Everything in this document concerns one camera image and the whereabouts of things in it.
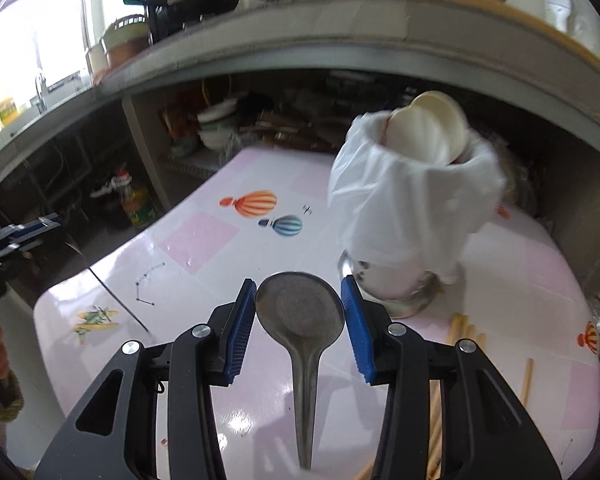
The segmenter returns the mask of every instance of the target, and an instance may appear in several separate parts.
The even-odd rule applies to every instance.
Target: faucet
[[[46,103],[44,97],[49,95],[49,88],[46,86],[46,78],[42,71],[38,72],[36,76],[36,95],[38,96],[38,113],[43,114],[46,112]]]

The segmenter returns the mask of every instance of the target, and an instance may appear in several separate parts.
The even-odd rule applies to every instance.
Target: spoon handle
[[[294,411],[296,412],[296,445],[302,469],[311,469],[314,446],[315,397],[318,386],[320,356],[292,356]]]

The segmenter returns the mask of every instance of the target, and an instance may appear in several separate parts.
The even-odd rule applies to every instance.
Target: table
[[[304,270],[340,290],[342,247],[326,205],[332,162],[327,155],[243,150],[160,221],[94,264],[150,334],[88,270],[43,294],[34,320],[64,412],[124,342],[173,340],[233,301],[244,278],[259,284],[276,272]],[[274,223],[289,215],[300,219],[299,231],[297,221]],[[510,206],[469,237],[461,267],[459,282],[405,323],[443,342],[450,316],[467,314],[487,334],[486,353],[517,393],[533,358],[527,409],[567,478],[592,449],[600,410],[598,359],[579,336],[590,314],[570,268],[544,228]],[[86,324],[89,312],[104,323]],[[168,478],[164,397],[158,400],[161,479]],[[231,387],[212,390],[227,478],[354,478],[375,454],[385,397],[386,388],[363,382],[344,330],[320,361],[313,468],[301,472],[290,359],[256,318],[241,374]]]

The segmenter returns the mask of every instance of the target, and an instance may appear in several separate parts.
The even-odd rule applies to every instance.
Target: yellow bottle
[[[146,186],[131,186],[131,175],[127,170],[118,171],[115,178],[116,190],[120,193],[122,209],[136,228],[145,228],[157,218],[154,201]]]

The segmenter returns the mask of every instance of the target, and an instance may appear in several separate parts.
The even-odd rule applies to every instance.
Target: orange hot air balloon
[[[264,216],[273,208],[275,208],[278,202],[277,197],[266,189],[260,191],[254,191],[238,200],[234,200],[232,197],[227,196],[220,201],[222,207],[229,207],[233,205],[235,210],[242,216],[247,218],[256,218],[257,216]]]
[[[598,332],[592,322],[588,322],[583,334],[578,334],[578,346],[587,345],[589,350],[598,354]]]

